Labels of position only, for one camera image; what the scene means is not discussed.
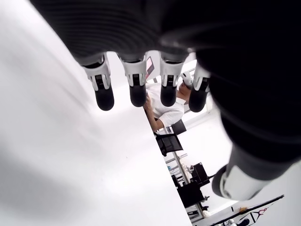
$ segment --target man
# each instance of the man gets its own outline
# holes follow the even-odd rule
[[[184,82],[179,86],[176,94],[176,102],[171,107],[166,107],[161,103],[161,83],[146,84],[145,109],[147,119],[152,131],[170,126],[178,122],[184,114],[184,104],[189,101],[191,90]]]

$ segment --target black fingertip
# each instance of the black fingertip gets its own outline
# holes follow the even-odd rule
[[[166,107],[174,105],[176,100],[177,87],[161,86],[161,103]]]
[[[135,107],[142,107],[146,101],[146,89],[143,86],[130,86],[131,102]]]
[[[110,85],[109,89],[95,91],[95,96],[98,107],[103,111],[109,111],[114,106],[112,85]]]
[[[203,110],[207,93],[202,90],[196,91],[194,88],[191,89],[190,98],[189,98],[189,108],[192,112],[200,112]]]

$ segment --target white table surface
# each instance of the white table surface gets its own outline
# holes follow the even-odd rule
[[[1,1],[0,17],[0,225],[190,226],[116,54],[103,112],[28,2]]]

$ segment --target man's arm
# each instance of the man's arm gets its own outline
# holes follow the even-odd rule
[[[146,97],[146,102],[143,108],[145,109],[147,119],[153,132],[156,132],[157,130],[164,127],[163,122],[160,119],[158,119],[157,121],[155,120],[154,112],[152,111],[151,107],[151,99],[148,95]]]

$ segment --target white shirt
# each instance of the white shirt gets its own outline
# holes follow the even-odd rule
[[[170,126],[178,122],[184,114],[183,99],[177,98],[175,104],[171,107],[166,107],[161,103],[161,83],[145,84],[146,92],[150,97],[151,107],[156,119],[160,119],[164,127]]]

